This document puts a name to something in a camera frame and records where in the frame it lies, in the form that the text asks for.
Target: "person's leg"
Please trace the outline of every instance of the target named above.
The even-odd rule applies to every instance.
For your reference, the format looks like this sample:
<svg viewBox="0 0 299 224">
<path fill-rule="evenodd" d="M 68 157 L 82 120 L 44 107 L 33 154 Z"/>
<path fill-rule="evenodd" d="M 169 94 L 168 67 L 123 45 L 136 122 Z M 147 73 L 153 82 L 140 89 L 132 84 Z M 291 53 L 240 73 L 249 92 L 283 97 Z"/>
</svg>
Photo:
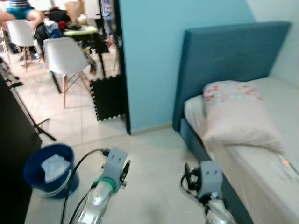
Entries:
<svg viewBox="0 0 299 224">
<path fill-rule="evenodd" d="M 0 13 L 0 26 L 3 27 L 4 30 L 7 31 L 7 21 L 9 20 L 16 20 L 16 18 L 10 14 L 10 13 L 7 13 L 7 12 L 2 12 Z"/>
<path fill-rule="evenodd" d="M 28 10 L 26 18 L 33 21 L 32 28 L 35 29 L 38 24 L 43 22 L 44 14 L 35 9 Z"/>
</svg>

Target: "pillow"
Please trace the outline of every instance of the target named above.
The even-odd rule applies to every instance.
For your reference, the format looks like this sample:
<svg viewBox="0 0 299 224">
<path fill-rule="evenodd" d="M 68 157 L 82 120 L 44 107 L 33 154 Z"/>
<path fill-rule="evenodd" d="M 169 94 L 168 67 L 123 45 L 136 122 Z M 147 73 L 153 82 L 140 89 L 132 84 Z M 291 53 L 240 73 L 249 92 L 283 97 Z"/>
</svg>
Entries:
<svg viewBox="0 0 299 224">
<path fill-rule="evenodd" d="M 268 116 L 257 87 L 224 81 L 204 88 L 205 144 L 250 145 L 284 153 L 285 141 Z"/>
</svg>

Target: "light blue wall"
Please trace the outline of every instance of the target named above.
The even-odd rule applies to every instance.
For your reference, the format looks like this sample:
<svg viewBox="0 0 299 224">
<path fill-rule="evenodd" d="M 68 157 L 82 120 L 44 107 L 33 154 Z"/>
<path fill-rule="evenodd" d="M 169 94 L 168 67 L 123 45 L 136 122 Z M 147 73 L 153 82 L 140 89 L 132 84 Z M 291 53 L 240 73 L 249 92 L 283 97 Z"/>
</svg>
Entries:
<svg viewBox="0 0 299 224">
<path fill-rule="evenodd" d="M 245 0 L 120 0 L 132 131 L 172 120 L 184 31 L 254 22 Z"/>
</svg>

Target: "white mattress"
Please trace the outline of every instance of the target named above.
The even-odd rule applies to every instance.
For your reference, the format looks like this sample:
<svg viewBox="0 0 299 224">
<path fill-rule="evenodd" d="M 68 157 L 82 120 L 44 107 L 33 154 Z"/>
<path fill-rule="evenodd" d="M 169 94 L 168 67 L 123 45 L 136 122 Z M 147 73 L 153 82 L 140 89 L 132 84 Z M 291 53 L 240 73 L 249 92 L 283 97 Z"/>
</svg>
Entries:
<svg viewBox="0 0 299 224">
<path fill-rule="evenodd" d="M 252 81 L 264 98 L 267 112 L 286 139 L 286 156 L 299 170 L 299 89 L 274 78 Z M 200 136 L 204 124 L 202 96 L 185 102 L 185 118 Z M 299 223 L 299 183 L 289 179 L 278 156 L 266 149 L 205 146 L 256 224 Z"/>
</svg>

